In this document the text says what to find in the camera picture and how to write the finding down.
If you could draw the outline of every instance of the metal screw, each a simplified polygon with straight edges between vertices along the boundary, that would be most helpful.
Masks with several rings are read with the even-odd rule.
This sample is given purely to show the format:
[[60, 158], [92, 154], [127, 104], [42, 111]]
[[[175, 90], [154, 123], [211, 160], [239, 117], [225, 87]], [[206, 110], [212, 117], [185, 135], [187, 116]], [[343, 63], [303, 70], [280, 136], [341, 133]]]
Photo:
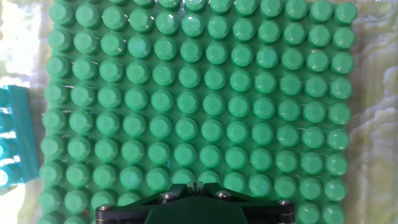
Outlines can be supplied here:
[[113, 207], [112, 204], [105, 204], [105, 205], [99, 206], [99, 207], [98, 207], [98, 210], [100, 210], [100, 211], [106, 211], [106, 210], [111, 209], [112, 207]]
[[166, 200], [170, 200], [175, 198], [177, 195], [174, 192], [164, 192], [161, 194], [162, 198], [166, 199]]
[[291, 200], [279, 200], [278, 203], [280, 203], [280, 205], [288, 205], [290, 203], [292, 203]]
[[216, 195], [219, 198], [227, 198], [227, 197], [231, 196], [231, 194], [228, 193], [226, 190], [219, 190], [216, 192]]

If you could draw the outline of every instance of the teal plastic block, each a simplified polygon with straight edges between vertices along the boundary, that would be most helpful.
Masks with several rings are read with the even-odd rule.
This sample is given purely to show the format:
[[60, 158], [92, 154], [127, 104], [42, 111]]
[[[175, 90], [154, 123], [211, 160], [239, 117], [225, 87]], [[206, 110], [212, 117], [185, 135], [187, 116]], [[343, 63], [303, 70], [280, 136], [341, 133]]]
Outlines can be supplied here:
[[26, 88], [0, 87], [0, 187], [39, 177]]
[[199, 180], [344, 220], [353, 4], [56, 0], [50, 17], [44, 213], [92, 220]]

